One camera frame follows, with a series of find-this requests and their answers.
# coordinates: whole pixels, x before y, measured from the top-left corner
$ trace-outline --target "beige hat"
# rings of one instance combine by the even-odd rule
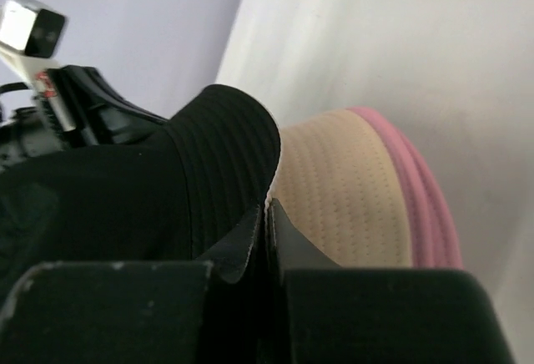
[[[330,111],[281,130],[272,196],[315,247],[347,267],[411,267],[401,185],[380,136],[360,116]]]

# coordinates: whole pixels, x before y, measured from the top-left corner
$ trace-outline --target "pink trim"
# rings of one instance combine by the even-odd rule
[[[374,109],[354,107],[382,139],[399,176],[411,228],[415,267],[462,268],[451,212],[425,160],[408,138]]]

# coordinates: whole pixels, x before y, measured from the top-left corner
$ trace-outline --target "black plastic object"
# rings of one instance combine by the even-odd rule
[[[65,149],[137,143],[166,122],[121,97],[96,68],[69,65],[46,74],[73,117],[75,129],[64,132],[47,98],[34,95],[34,106],[18,109],[9,123],[0,126],[0,173],[27,159]],[[24,83],[6,84],[0,94],[27,88]]]
[[[33,58],[51,58],[56,51],[67,18],[48,9],[39,9],[28,37],[24,55]]]
[[[2,362],[192,363],[217,290],[210,263],[42,264],[3,308]]]
[[[34,266],[0,311],[0,362],[253,362],[262,213],[196,261]]]
[[[268,221],[273,337],[262,353],[272,362],[513,363],[489,297],[466,272],[336,268],[277,200]]]

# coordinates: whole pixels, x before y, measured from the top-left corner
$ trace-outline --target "black bucket hat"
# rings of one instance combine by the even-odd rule
[[[245,214],[262,214],[279,158],[269,112],[212,85],[142,144],[16,165],[0,175],[0,305],[43,261],[205,255]]]

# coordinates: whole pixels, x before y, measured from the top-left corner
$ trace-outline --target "camera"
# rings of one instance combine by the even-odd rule
[[[67,18],[36,0],[6,0],[0,43],[32,58],[51,58]]]
[[[0,105],[0,174],[28,159],[99,144],[132,144],[166,119],[121,97],[96,68],[52,59],[67,17],[36,0],[6,0],[0,58],[22,80],[1,94],[31,89],[33,106],[5,120]]]

